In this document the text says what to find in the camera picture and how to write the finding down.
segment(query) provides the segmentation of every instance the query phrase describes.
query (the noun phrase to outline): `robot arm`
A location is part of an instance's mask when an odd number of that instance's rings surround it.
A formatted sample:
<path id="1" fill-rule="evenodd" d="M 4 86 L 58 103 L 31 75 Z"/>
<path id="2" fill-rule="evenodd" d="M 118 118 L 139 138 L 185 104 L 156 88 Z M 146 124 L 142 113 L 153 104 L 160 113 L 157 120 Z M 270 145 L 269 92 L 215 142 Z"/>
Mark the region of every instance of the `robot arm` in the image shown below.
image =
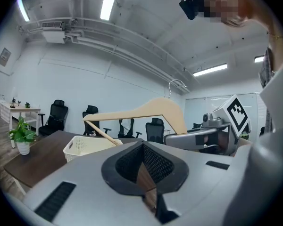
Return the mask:
<path id="1" fill-rule="evenodd" d="M 250 119 L 234 95 L 212 113 L 204 114 L 201 128 L 190 130 L 187 134 L 167 135 L 165 144 L 185 150 L 201 150 L 218 146 L 218 132 L 226 130 L 227 145 L 220 154 L 230 155 L 237 150 L 239 136 L 247 124 L 251 130 Z M 208 135 L 207 144 L 204 143 L 205 135 Z"/>

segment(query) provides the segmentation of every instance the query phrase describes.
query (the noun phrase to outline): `ceiling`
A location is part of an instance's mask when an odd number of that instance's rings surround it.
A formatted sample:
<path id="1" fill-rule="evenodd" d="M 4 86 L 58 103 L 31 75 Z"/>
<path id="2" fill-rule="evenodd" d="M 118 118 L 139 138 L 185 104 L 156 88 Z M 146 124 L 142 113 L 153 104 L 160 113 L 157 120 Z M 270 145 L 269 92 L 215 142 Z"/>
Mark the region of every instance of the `ceiling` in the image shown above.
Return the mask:
<path id="1" fill-rule="evenodd" d="M 110 20 L 104 21 L 100 19 L 103 0 L 23 0 L 30 21 L 25 22 L 19 11 L 16 20 L 25 32 L 40 28 L 49 19 L 83 29 L 87 38 L 123 48 L 183 80 L 189 91 L 195 84 L 214 85 L 236 78 L 242 66 L 250 69 L 246 79 L 257 76 L 259 65 L 253 63 L 254 57 L 263 55 L 267 47 L 266 31 L 259 24 L 248 22 L 237 29 L 201 17 L 191 21 L 179 1 L 116 0 Z M 29 40 L 41 38 L 39 32 L 28 36 Z M 224 63 L 229 67 L 226 78 L 222 72 L 197 79 L 192 75 L 200 68 Z"/>

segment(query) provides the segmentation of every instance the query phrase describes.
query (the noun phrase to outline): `green plant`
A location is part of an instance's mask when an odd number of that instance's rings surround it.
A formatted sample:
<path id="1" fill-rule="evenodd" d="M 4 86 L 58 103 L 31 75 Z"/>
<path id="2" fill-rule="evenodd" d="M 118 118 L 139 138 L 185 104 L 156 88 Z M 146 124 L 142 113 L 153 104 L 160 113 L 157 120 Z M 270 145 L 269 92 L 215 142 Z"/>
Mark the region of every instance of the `green plant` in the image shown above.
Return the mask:
<path id="1" fill-rule="evenodd" d="M 15 142 L 27 142 L 31 143 L 34 141 L 35 132 L 29 129 L 29 124 L 24 122 L 22 116 L 19 116 L 19 123 L 15 130 L 9 132 L 11 139 Z"/>

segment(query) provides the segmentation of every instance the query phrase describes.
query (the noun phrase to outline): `white table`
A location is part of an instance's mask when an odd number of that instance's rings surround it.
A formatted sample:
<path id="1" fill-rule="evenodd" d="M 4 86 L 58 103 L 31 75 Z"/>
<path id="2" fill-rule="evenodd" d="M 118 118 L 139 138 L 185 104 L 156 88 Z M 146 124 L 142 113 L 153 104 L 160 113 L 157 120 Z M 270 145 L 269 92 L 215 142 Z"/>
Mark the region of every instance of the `white table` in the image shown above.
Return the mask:
<path id="1" fill-rule="evenodd" d="M 22 112 L 36 112 L 39 113 L 39 108 L 25 108 L 24 106 L 18 106 L 18 104 L 14 103 L 15 108 L 10 108 L 9 106 L 11 103 L 8 103 L 4 100 L 0 100 L 0 117 L 9 123 L 9 131 L 13 130 L 13 113 L 20 113 Z M 40 124 L 40 117 L 37 115 L 36 117 L 36 135 L 39 135 L 39 124 Z M 11 140 L 12 148 L 15 148 L 15 142 Z"/>

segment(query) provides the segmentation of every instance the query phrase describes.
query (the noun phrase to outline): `vent grille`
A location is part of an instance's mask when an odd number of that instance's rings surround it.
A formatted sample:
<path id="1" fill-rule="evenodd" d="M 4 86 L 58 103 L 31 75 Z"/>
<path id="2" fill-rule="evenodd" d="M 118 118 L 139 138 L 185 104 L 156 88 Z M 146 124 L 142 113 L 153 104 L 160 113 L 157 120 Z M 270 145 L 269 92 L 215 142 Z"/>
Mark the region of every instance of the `vent grille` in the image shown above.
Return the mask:
<path id="1" fill-rule="evenodd" d="M 62 182 L 35 210 L 35 213 L 51 222 L 66 202 L 75 186 L 76 185 L 72 183 Z"/>
<path id="2" fill-rule="evenodd" d="M 62 22 L 46 22 L 42 23 L 41 28 L 60 28 L 62 25 Z"/>

